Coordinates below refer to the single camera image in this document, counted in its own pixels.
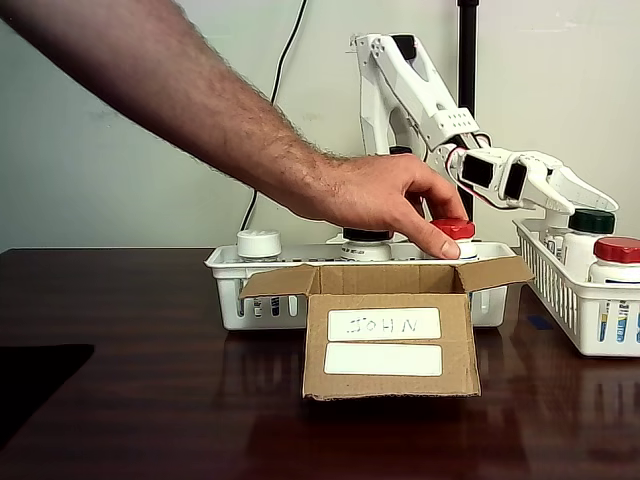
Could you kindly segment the person's bare hand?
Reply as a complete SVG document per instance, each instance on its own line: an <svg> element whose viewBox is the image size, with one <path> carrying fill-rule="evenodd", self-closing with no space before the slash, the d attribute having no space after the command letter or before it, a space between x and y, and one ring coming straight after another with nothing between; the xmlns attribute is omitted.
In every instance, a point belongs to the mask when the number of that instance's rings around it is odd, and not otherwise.
<svg viewBox="0 0 640 480"><path fill-rule="evenodd" d="M411 154L337 158L314 164L287 181L281 203L293 213L334 225L399 232L424 252L457 259L460 248L419 211L436 218L468 218L456 188Z"/></svg>

